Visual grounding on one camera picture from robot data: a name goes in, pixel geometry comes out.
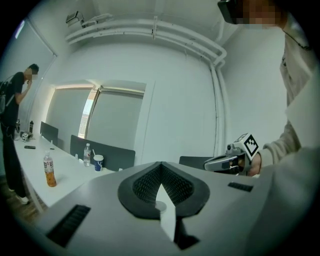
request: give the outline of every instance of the beige sleeve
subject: beige sleeve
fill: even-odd
[[[300,147],[301,145],[298,136],[291,123],[288,121],[280,138],[274,142],[265,144],[263,149],[259,151],[261,156],[261,168],[277,164],[286,155],[297,152]]]

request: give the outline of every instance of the person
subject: person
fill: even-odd
[[[30,65],[24,72],[16,73],[6,89],[6,102],[14,95],[13,100],[5,108],[1,116],[1,130],[3,133],[3,158],[6,181],[11,192],[22,204],[29,202],[23,184],[22,171],[16,153],[14,138],[16,122],[18,120],[19,105],[26,97],[31,88],[32,82],[38,75],[39,67],[36,64]],[[27,88],[22,92],[23,85],[27,81]]]
[[[308,44],[305,34],[293,15],[280,8],[275,0],[241,0],[236,7],[236,18],[245,27],[278,27],[283,31],[285,44],[280,72],[287,91],[287,106],[295,99],[311,78],[317,65],[317,57]],[[249,176],[260,173],[263,167],[277,164],[301,145],[288,121],[280,138],[263,146],[251,163]]]

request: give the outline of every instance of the white desk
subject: white desk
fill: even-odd
[[[85,182],[114,173],[105,168],[102,171],[95,171],[93,165],[85,167],[83,162],[79,162],[74,156],[54,146],[40,135],[28,142],[23,142],[21,139],[15,140],[14,145],[30,195],[40,213],[43,209],[35,192],[48,207],[51,207]],[[26,149],[25,146],[35,146],[36,149]],[[57,183],[55,187],[47,185],[43,163],[46,150],[50,150],[50,156],[53,159]]]

